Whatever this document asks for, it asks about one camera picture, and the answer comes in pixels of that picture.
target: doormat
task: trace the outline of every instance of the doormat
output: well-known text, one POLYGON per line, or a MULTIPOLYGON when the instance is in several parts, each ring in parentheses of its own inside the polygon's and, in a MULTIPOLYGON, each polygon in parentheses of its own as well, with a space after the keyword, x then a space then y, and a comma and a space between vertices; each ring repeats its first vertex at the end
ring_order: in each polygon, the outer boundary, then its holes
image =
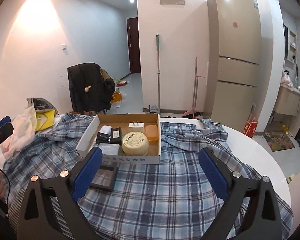
POLYGON ((263 136, 273 152, 295 148, 285 132, 266 132, 263 136))

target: yellow bag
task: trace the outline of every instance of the yellow bag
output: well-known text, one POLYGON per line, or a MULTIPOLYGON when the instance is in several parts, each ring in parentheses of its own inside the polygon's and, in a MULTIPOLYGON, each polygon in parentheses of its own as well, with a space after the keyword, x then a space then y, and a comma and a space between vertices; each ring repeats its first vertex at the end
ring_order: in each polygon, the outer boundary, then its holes
POLYGON ((35 113, 37 118, 37 127, 35 131, 47 129, 53 125, 55 110, 50 110, 45 113, 35 113))

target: plaid fabric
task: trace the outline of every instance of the plaid fabric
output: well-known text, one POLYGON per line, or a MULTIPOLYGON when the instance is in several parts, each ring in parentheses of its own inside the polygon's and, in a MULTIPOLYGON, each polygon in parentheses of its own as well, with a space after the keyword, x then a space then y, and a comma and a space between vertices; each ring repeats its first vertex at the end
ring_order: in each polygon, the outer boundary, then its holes
MULTIPOLYGON (((32 144, 5 163, 4 171, 11 181, 9 203, 26 188, 32 175, 57 176, 81 159, 75 147, 91 120, 89 116, 67 114, 55 129, 36 135, 32 144)), ((223 204, 198 163, 198 151, 203 147, 213 150, 231 170, 260 178, 231 154, 227 133, 220 124, 209 119, 202 122, 203 130, 191 124, 163 122, 159 165, 122 163, 112 193, 89 189, 79 200, 82 212, 101 238, 199 239, 223 204)), ((228 237, 235 236, 248 202, 246 198, 228 237)), ((279 197, 278 203, 282 235, 287 239, 292 211, 279 197)), ((61 214, 57 216, 63 223, 61 214)))

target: refrigerator door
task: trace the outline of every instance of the refrigerator door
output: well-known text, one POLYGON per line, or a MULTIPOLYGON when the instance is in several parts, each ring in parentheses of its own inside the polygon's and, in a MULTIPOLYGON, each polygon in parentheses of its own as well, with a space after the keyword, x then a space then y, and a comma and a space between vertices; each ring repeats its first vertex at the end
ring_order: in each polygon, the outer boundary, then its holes
POLYGON ((257 0, 216 0, 219 55, 261 62, 261 25, 257 0))
POLYGON ((242 132, 256 90, 255 87, 217 82, 211 119, 242 132))
POLYGON ((240 60, 219 57, 218 80, 257 86, 260 66, 240 60))

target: blue gripper pad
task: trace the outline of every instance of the blue gripper pad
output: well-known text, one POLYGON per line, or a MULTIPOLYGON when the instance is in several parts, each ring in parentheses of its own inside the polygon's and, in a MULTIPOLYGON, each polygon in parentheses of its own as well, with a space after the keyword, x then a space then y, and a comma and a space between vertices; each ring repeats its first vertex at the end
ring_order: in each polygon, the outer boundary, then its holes
POLYGON ((71 197, 75 202, 79 198, 84 197, 101 163, 102 151, 100 148, 97 148, 74 180, 74 190, 71 197))
POLYGON ((199 152, 199 164, 217 197, 227 201, 228 183, 204 149, 199 152))
POLYGON ((0 120, 0 127, 3 126, 7 122, 11 122, 11 119, 9 116, 6 116, 2 120, 0 120))

